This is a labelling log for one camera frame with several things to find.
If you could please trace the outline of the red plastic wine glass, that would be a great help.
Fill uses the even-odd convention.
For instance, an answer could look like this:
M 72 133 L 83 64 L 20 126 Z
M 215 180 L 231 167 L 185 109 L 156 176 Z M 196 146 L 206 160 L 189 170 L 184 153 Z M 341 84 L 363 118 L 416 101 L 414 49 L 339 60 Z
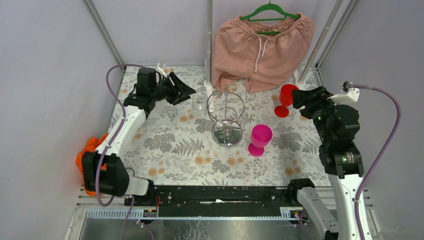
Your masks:
M 279 118 L 285 118 L 289 115 L 289 106 L 293 104 L 293 90 L 299 88 L 294 84 L 285 84 L 280 89 L 279 102 L 280 105 L 274 108 L 274 113 Z

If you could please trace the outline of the clear ribbed wine glass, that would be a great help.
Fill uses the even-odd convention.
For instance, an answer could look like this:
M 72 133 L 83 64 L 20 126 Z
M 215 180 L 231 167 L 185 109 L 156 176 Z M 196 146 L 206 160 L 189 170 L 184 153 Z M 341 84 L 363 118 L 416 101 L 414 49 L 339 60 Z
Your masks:
M 191 113 L 196 119 L 203 119 L 207 114 L 208 96 L 205 93 L 192 95 Z

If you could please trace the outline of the pink plastic wine glass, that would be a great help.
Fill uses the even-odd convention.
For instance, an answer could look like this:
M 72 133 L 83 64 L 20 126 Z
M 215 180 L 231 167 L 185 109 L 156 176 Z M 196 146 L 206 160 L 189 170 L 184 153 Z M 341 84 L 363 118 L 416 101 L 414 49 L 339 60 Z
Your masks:
M 254 157 L 260 157 L 265 152 L 265 147 L 273 138 L 272 129 L 265 124 L 258 124 L 252 128 L 251 143 L 248 146 L 249 153 Z

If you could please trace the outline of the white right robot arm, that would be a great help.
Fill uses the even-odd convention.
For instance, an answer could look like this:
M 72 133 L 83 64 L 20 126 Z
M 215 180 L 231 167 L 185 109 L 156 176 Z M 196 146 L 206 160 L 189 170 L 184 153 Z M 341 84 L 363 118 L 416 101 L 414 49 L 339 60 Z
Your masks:
M 363 158 L 354 143 L 360 129 L 359 112 L 352 106 L 359 90 L 331 94 L 325 87 L 292 90 L 292 106 L 312 120 L 321 145 L 319 158 L 331 183 L 337 219 L 318 196 L 308 178 L 292 179 L 287 186 L 287 201 L 302 206 L 315 223 L 322 240 L 370 240 L 363 198 Z

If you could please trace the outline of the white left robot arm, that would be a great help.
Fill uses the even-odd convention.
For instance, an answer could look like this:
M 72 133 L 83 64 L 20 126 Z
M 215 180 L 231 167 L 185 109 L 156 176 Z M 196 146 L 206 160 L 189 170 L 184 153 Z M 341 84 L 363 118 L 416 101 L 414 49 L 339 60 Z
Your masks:
M 147 120 L 157 102 L 166 101 L 175 106 L 195 93 L 174 72 L 165 74 L 159 67 L 141 67 L 133 90 L 119 102 L 122 114 L 110 133 L 93 150 L 82 154 L 85 190 L 115 197 L 134 195 L 142 205 L 152 204 L 155 200 L 153 182 L 130 176 L 122 159 L 136 130 Z

